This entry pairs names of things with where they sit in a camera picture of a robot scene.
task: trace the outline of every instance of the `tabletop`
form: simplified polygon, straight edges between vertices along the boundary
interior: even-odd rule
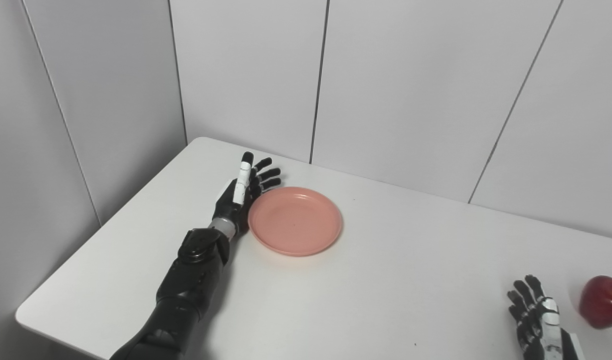
[[[192,141],[17,310],[25,328],[108,359],[143,325],[191,228],[249,150]],[[256,159],[268,153],[253,150]],[[589,360],[612,360],[612,328],[576,307],[612,276],[612,239],[270,155],[288,186],[329,197],[343,230],[307,257],[250,233],[233,244],[188,360],[520,360],[506,292],[534,274]]]

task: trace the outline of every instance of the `white wall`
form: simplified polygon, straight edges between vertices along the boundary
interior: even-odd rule
[[[101,223],[186,145],[167,0],[24,0]]]
[[[188,140],[308,161],[326,0],[171,0]]]
[[[564,0],[472,203],[612,237],[611,0]]]
[[[97,228],[22,2],[0,0],[0,360],[42,358],[14,312]]]
[[[468,201],[558,0],[332,0],[313,164]]]
[[[313,163],[468,201],[559,4],[332,0]],[[612,1],[563,4],[472,202],[612,236]],[[307,161],[324,8],[171,0],[188,138]]]

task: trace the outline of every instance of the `robotic arm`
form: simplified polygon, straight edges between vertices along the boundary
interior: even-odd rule
[[[575,333],[560,328],[560,310],[544,295],[542,283],[532,275],[516,280],[507,296],[508,311],[517,324],[517,340],[524,360],[585,360]]]
[[[224,266],[230,241],[248,230],[248,212],[265,191],[281,184],[280,169],[258,174],[272,164],[267,157],[252,166],[253,154],[245,152],[239,176],[215,204],[212,222],[185,235],[155,296],[155,310],[141,330],[110,360],[182,360],[194,327],[208,311]]]

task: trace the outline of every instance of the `pink plate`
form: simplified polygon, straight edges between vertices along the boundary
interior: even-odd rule
[[[258,198],[248,225],[268,249],[290,256],[317,254],[342,229],[340,210],[326,196],[304,187],[280,187]]]

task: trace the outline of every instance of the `red apple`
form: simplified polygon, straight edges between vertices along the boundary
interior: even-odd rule
[[[612,277],[600,275],[588,280],[582,291],[579,313],[593,328],[612,326]]]

